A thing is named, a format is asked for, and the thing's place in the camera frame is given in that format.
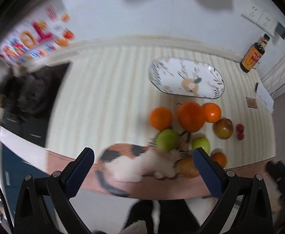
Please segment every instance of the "cabinet handle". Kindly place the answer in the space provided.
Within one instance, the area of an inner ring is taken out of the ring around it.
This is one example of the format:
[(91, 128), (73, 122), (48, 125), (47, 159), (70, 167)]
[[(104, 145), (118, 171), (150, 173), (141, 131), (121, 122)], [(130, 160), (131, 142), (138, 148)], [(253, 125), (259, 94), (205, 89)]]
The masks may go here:
[(8, 186), (11, 185), (11, 182), (10, 182), (10, 174), (8, 173), (8, 171), (5, 171), (5, 179), (6, 179), (6, 184)]

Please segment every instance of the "white plate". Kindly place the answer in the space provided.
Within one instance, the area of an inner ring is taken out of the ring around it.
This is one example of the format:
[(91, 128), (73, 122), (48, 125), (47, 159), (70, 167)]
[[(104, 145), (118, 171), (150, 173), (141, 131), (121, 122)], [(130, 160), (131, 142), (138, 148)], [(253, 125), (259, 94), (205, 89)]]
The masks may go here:
[(148, 67), (151, 83), (168, 94), (219, 98), (225, 91), (221, 74), (207, 63), (178, 57), (159, 57)]

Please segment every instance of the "brown tag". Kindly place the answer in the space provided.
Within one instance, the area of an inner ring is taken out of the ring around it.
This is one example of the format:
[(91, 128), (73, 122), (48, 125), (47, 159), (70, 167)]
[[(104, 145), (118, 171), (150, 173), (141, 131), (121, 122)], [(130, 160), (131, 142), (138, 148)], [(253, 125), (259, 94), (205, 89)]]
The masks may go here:
[(256, 104), (256, 99), (255, 98), (246, 97), (246, 102), (247, 102), (247, 106), (249, 108), (257, 109), (257, 104)]

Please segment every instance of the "power outlet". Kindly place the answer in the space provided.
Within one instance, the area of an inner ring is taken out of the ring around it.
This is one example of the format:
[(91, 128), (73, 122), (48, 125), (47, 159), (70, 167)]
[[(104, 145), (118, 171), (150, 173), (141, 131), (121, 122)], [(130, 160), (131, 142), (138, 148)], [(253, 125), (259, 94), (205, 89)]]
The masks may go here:
[(242, 12), (242, 16), (252, 21), (253, 23), (257, 24), (262, 13), (263, 10), (260, 7), (258, 7), (251, 0), (247, 0), (244, 6), (244, 10)]
[(268, 13), (263, 12), (260, 16), (257, 25), (262, 28), (265, 32), (274, 36), (274, 30), (277, 26), (278, 22), (274, 20)]

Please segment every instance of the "black bottle cap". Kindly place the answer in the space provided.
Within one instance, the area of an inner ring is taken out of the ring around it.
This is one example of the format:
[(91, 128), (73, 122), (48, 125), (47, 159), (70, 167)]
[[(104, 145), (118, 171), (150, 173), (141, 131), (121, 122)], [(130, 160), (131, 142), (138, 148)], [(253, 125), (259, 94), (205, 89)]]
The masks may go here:
[(266, 39), (266, 40), (270, 40), (270, 37), (265, 33), (264, 34), (264, 38)]

